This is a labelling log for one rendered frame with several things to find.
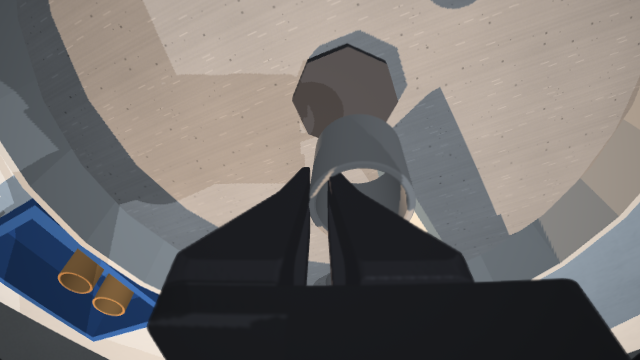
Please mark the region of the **bronze bushing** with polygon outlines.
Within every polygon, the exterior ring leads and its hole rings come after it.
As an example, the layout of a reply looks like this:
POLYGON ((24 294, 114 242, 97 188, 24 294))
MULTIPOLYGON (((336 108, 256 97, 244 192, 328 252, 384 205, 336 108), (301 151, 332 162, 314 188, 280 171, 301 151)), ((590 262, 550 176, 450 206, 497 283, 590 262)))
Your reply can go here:
POLYGON ((104 314, 119 316, 125 313, 133 294, 134 292, 108 274, 92 303, 104 314))
POLYGON ((103 271, 101 266, 77 249, 59 273, 58 280, 65 288, 85 294, 93 290, 103 271))

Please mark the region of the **blue open crate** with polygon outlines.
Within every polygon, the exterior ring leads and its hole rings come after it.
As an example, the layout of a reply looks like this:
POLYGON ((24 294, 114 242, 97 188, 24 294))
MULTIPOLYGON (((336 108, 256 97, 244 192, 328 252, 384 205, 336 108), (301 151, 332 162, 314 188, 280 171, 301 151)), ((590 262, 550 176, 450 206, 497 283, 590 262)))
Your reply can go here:
POLYGON ((93 342, 146 328, 159 297, 79 245, 33 198, 0 218, 0 282, 93 342), (104 269, 85 294, 58 280, 76 247, 104 269), (120 316, 92 303, 108 274, 134 292, 120 316))

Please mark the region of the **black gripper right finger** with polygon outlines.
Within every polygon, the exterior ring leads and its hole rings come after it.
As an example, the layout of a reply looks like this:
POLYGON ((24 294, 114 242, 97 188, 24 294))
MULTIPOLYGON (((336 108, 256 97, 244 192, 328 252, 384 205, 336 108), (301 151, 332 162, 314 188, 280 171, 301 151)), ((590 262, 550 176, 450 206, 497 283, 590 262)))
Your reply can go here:
POLYGON ((328 180, 331 285, 475 282, 461 252, 361 193, 328 180))

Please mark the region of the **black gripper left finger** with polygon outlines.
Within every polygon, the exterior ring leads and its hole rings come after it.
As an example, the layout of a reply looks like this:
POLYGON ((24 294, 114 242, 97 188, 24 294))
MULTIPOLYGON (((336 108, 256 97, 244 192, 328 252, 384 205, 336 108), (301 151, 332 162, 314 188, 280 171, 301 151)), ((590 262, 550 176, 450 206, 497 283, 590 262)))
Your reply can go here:
POLYGON ((310 167, 303 167, 277 193, 179 251, 163 287, 179 280, 307 286, 309 201, 310 167))

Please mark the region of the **beige round turntable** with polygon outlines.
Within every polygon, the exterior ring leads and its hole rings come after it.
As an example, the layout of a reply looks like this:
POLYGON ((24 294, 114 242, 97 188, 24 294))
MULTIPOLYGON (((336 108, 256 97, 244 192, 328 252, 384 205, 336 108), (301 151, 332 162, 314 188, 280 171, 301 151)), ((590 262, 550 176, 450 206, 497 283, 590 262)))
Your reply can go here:
POLYGON ((157 294, 351 114, 475 282, 541 279, 640 202, 640 0, 0 0, 0 155, 157 294))

